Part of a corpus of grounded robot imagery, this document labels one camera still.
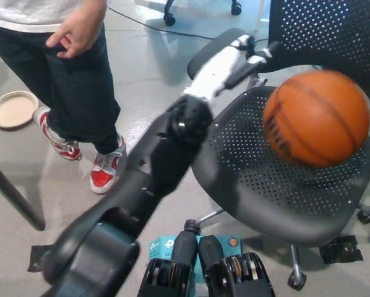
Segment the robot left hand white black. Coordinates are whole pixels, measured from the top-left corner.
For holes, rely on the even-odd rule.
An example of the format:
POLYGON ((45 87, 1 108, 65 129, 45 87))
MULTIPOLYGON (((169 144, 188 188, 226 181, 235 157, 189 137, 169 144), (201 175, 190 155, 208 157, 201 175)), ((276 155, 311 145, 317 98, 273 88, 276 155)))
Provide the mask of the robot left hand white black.
POLYGON ((253 49, 248 42, 249 39, 249 35, 242 35, 210 58, 196 74, 191 85, 185 88, 183 94, 211 104, 222 91, 231 90, 249 76, 261 72, 282 47, 280 42, 273 41, 259 53, 240 63, 242 55, 248 49, 253 49))

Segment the person left hand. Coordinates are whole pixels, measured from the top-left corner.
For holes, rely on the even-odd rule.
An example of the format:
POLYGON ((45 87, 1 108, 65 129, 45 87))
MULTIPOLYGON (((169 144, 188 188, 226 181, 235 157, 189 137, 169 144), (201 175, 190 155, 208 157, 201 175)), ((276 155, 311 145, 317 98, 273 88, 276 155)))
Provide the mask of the person left hand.
POLYGON ((58 44, 64 51, 59 58, 72 59, 89 50, 96 42, 106 14, 106 2, 85 1, 47 39, 46 46, 58 44))

